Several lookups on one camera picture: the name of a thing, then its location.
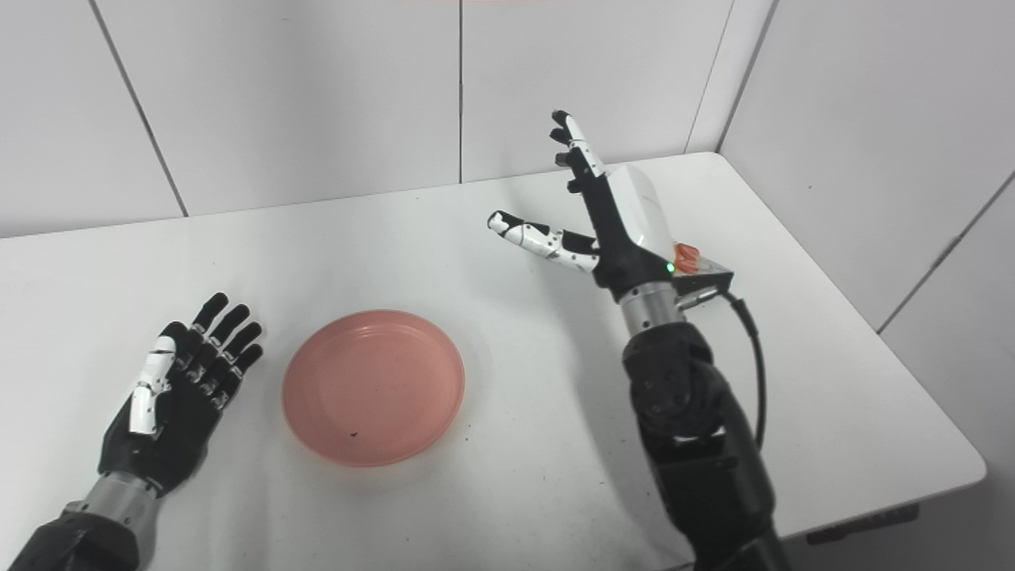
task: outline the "black fingertip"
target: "black fingertip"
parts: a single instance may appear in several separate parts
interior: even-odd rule
[[[180,347],[181,342],[187,336],[187,327],[179,322],[174,322],[162,330],[162,333],[158,335],[160,338],[173,338],[173,341],[177,343],[177,347]]]
[[[211,328],[211,323],[214,322],[215,316],[221,313],[227,305],[229,305],[229,298],[225,294],[221,292],[215,294],[201,307],[201,311],[194,318],[194,326],[200,328],[202,331]]]
[[[225,346],[223,354],[225,358],[232,361],[244,351],[244,348],[249,346],[251,342],[256,340],[258,336],[261,335],[263,331],[261,330],[261,325],[257,322],[248,324],[246,328],[240,331],[229,342],[229,345]]]
[[[240,354],[240,357],[236,358],[236,362],[232,366],[239,369],[241,373],[246,373],[251,368],[251,365],[254,365],[258,359],[261,359],[262,355],[264,355],[264,350],[261,349],[261,346],[254,344]]]
[[[563,127],[565,129],[567,128],[567,117],[569,117],[569,116],[567,115],[566,111],[561,111],[561,110],[558,109],[558,110],[554,111],[550,115],[550,117],[553,118],[553,122],[556,123],[557,125],[560,125],[561,127]]]
[[[557,141],[560,144],[570,144],[570,135],[567,134],[565,129],[557,127],[550,131],[550,138]]]

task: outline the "robot finger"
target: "robot finger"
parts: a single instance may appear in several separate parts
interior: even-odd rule
[[[177,348],[183,345],[187,338],[187,327],[179,322],[174,322],[162,330],[162,333],[158,335],[159,338],[172,338],[174,343],[176,343]]]
[[[211,365],[208,366],[204,376],[198,381],[198,390],[206,397],[211,397],[211,394],[215,392],[222,383],[222,379],[229,374],[230,368],[231,366],[228,361],[221,357],[216,357]]]
[[[503,210],[490,214],[486,225],[523,249],[565,267],[591,272],[599,264],[596,238],[590,235],[554,230],[548,224],[524,220]]]
[[[211,335],[208,336],[208,341],[211,342],[211,345],[215,346],[215,348],[222,347],[222,344],[224,344],[225,341],[229,339],[229,336],[232,335],[233,330],[240,327],[240,325],[250,316],[251,310],[249,307],[244,304],[238,305],[229,310],[229,313],[226,313],[225,316],[222,317],[218,327],[215,328],[211,332]]]
[[[215,363],[216,357],[218,357],[218,350],[205,344],[186,367],[183,378],[189,383],[199,382]]]
[[[249,346],[254,340],[258,338],[262,333],[261,325],[257,322],[248,324],[243,330],[241,330],[235,336],[233,336],[232,341],[229,342],[225,349],[222,350],[222,356],[225,357],[229,363],[232,363],[240,357],[244,349]]]
[[[247,348],[246,351],[240,354],[236,358],[235,363],[229,368],[228,373],[222,377],[218,384],[218,391],[215,397],[211,400],[212,405],[215,406],[219,411],[225,408],[229,404],[229,401],[235,397],[236,391],[240,390],[240,384],[244,380],[244,375],[247,370],[257,362],[261,356],[264,355],[264,350],[261,346],[255,344]]]
[[[193,328],[201,335],[208,333],[208,329],[211,328],[211,323],[215,320],[215,317],[221,313],[228,304],[229,298],[227,298],[225,294],[221,292],[215,294],[210,300],[205,302],[201,311],[198,312],[197,317],[194,318]]]

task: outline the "black cable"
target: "black cable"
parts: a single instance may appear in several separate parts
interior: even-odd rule
[[[758,450],[760,450],[761,443],[764,442],[764,426],[768,411],[768,396],[767,389],[765,388],[764,356],[761,354],[761,341],[758,339],[758,329],[754,326],[754,318],[751,317],[751,312],[748,311],[747,304],[744,300],[737,299],[729,292],[723,292],[722,296],[726,298],[726,301],[730,302],[730,307],[733,308],[733,311],[737,313],[737,317],[740,318],[740,324],[743,325],[744,330],[747,332],[747,337],[751,340],[751,349],[754,351],[754,367],[757,371],[756,376],[758,384],[758,416],[757,424],[754,427],[754,442],[757,444]]]

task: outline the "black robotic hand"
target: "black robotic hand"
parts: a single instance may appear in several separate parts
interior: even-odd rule
[[[256,323],[229,341],[250,317],[247,306],[232,308],[211,329],[227,304],[225,294],[215,294],[189,329],[179,322],[165,328],[149,361],[172,359],[172,365],[166,361],[164,377],[139,378],[135,395],[106,431],[99,474],[130,474],[151,484],[159,497],[193,476],[222,411],[262,355],[261,346],[253,344],[261,335]],[[144,399],[138,399],[139,392]],[[149,430],[138,430],[137,419],[145,416]]]

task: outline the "robotic hand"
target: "robotic hand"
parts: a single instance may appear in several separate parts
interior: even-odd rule
[[[84,500],[36,529],[12,571],[137,569],[156,499],[197,471],[223,409],[262,355],[253,344],[261,335],[256,323],[226,344],[250,316],[247,306],[211,330],[227,304],[225,294],[215,294],[189,329],[175,322],[162,331],[106,431],[98,482]]]
[[[652,183],[629,166],[608,170],[567,113],[555,111],[553,120],[559,127],[550,137],[568,147],[556,162],[570,167],[567,189],[585,200],[596,237],[501,210],[487,225],[540,257],[591,272],[620,306],[631,335],[622,360],[641,444],[670,520],[694,549],[695,570],[789,570],[758,445],[704,338],[684,318],[682,308],[719,292],[682,303]],[[734,308],[753,337],[742,300]]]

